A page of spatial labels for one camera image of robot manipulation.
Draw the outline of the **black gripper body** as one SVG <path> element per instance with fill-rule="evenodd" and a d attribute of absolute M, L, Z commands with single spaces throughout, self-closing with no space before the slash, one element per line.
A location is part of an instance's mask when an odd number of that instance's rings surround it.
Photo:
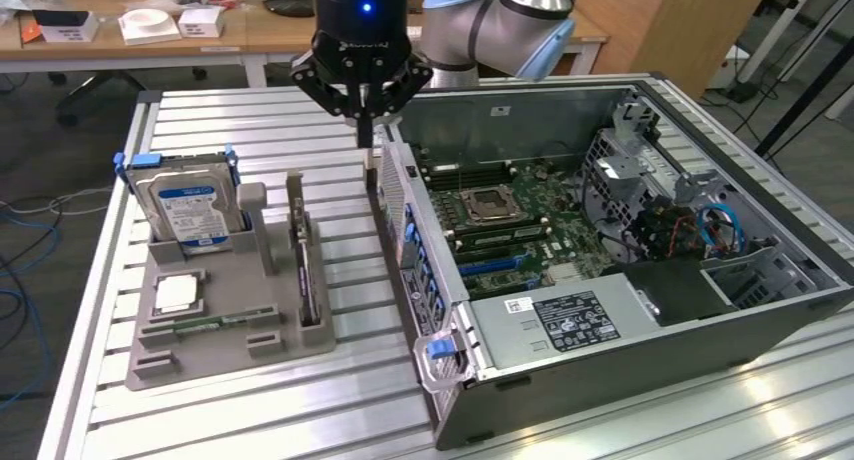
<path fill-rule="evenodd" d="M 406 0 L 314 0 L 314 14 L 310 83 L 416 83 L 416 60 L 405 31 Z"/>

